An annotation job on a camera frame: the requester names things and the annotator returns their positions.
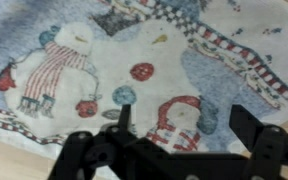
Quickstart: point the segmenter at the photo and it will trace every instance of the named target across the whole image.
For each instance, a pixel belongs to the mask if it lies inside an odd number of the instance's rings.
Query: snowman figure
[[[101,98],[91,28],[73,22],[53,31],[40,35],[43,48],[15,59],[0,74],[9,109],[39,137],[74,131],[97,114]]]
[[[160,106],[156,126],[148,131],[146,137],[169,153],[208,151],[197,132],[200,105],[200,100],[194,96],[172,98]]]

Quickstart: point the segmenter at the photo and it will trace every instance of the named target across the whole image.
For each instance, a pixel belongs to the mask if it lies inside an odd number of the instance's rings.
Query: red and white striped scarf
[[[46,60],[29,77],[24,96],[38,100],[42,94],[55,98],[56,86],[65,66],[85,69],[86,55],[79,54],[68,47],[55,42],[45,45]]]

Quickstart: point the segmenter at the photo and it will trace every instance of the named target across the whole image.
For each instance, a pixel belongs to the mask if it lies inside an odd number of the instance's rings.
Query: cloth
[[[40,69],[51,44],[84,55],[80,66],[63,54]],[[68,134],[96,134],[123,104],[131,131],[170,138],[152,140],[167,151],[242,151],[232,148],[232,104],[288,120],[288,4],[0,0],[0,141],[55,159]]]

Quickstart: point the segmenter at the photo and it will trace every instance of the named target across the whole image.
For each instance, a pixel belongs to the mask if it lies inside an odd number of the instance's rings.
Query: red mitten
[[[80,101],[75,109],[82,118],[92,117],[97,113],[97,103],[96,101]]]
[[[0,74],[0,91],[7,91],[10,87],[16,88],[11,77],[11,68],[12,65],[9,64]]]

